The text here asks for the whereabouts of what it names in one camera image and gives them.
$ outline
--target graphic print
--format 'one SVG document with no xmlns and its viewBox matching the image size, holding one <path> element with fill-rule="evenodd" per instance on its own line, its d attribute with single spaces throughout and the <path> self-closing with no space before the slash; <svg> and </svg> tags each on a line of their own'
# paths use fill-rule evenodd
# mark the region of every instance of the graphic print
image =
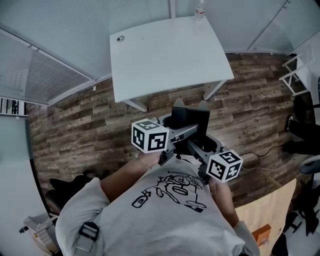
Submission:
<svg viewBox="0 0 320 256">
<path fill-rule="evenodd" d="M 150 134 L 148 142 L 148 151 L 164 149 L 166 146 L 166 139 L 166 132 Z"/>
<path fill-rule="evenodd" d="M 209 165 L 209 171 L 208 171 L 209 174 L 215 176 L 219 180 L 222 180 L 225 170 L 226 170 L 226 167 L 224 165 L 211 159 L 211 162 Z"/>
<path fill-rule="evenodd" d="M 133 127 L 133 143 L 142 149 L 144 148 L 145 134 L 136 127 Z"/>
<path fill-rule="evenodd" d="M 232 178 L 234 176 L 237 176 L 237 174 L 238 174 L 238 172 L 240 170 L 240 164 L 241 163 L 237 163 L 234 166 L 230 166 L 229 171 L 228 171 L 228 173 L 226 175 L 226 180 L 228 180 L 228 179 L 230 179 L 230 178 Z"/>
<path fill-rule="evenodd" d="M 234 153 L 232 152 L 226 152 L 226 153 L 221 153 L 219 156 L 226 161 L 228 164 L 232 164 L 236 161 L 239 161 L 240 158 L 237 157 Z"/>
<path fill-rule="evenodd" d="M 160 125 L 158 125 L 154 122 L 151 122 L 151 121 L 138 122 L 136 125 L 140 126 L 141 128 L 145 129 L 146 131 L 160 127 Z"/>
<path fill-rule="evenodd" d="M 184 205 L 197 213 L 201 213 L 205 208 L 207 208 L 203 203 L 198 202 L 197 189 L 202 188 L 199 184 L 190 176 L 184 175 L 168 175 L 166 177 L 158 177 L 157 185 L 150 186 L 142 191 L 142 195 L 139 196 L 131 204 L 135 208 L 141 208 L 146 201 L 151 197 L 152 193 L 155 192 L 160 198 L 165 195 L 168 196 L 172 201 L 177 204 Z M 186 189 L 188 187 L 194 187 L 194 193 L 189 195 L 189 191 Z"/>
</svg>

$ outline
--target bottle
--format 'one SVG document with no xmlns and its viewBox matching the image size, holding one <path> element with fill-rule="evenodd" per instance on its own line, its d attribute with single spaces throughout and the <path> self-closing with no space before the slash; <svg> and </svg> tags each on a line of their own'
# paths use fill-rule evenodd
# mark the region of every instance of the bottle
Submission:
<svg viewBox="0 0 320 256">
<path fill-rule="evenodd" d="M 196 22 L 202 22 L 202 19 L 205 16 L 205 0 L 199 0 L 199 4 L 197 5 L 196 9 L 195 9 L 195 15 L 194 15 L 194 19 Z"/>
</svg>

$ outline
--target white t-shirt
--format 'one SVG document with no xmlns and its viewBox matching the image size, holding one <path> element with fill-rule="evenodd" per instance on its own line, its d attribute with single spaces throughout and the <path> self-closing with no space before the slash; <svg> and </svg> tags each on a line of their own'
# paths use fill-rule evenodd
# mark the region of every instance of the white t-shirt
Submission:
<svg viewBox="0 0 320 256">
<path fill-rule="evenodd" d="M 56 238 L 63 255 L 78 254 L 84 222 L 99 227 L 97 256 L 259 255 L 244 222 L 234 228 L 228 224 L 195 171 L 175 159 L 148 171 L 112 203 L 94 178 L 68 201 L 58 218 Z"/>
</svg>

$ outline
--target orange object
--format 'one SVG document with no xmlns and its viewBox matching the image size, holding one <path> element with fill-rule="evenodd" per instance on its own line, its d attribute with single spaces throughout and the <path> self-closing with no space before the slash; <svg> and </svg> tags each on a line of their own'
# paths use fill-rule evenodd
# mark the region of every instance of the orange object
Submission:
<svg viewBox="0 0 320 256">
<path fill-rule="evenodd" d="M 256 231 L 252 232 L 252 235 L 256 240 L 256 243 L 258 244 L 258 246 L 261 246 L 262 244 L 265 243 L 265 241 L 268 240 L 270 231 L 271 231 L 271 227 L 269 224 L 267 224 L 257 229 Z"/>
</svg>

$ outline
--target white table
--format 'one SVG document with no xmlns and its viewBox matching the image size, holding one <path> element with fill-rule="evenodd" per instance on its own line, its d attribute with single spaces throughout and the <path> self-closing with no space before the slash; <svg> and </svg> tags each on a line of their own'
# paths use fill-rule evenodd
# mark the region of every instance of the white table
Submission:
<svg viewBox="0 0 320 256">
<path fill-rule="evenodd" d="M 136 98 L 191 85 L 211 83 L 209 99 L 226 80 L 233 79 L 226 55 L 207 18 L 155 21 L 110 36 L 115 102 L 143 112 Z"/>
</svg>

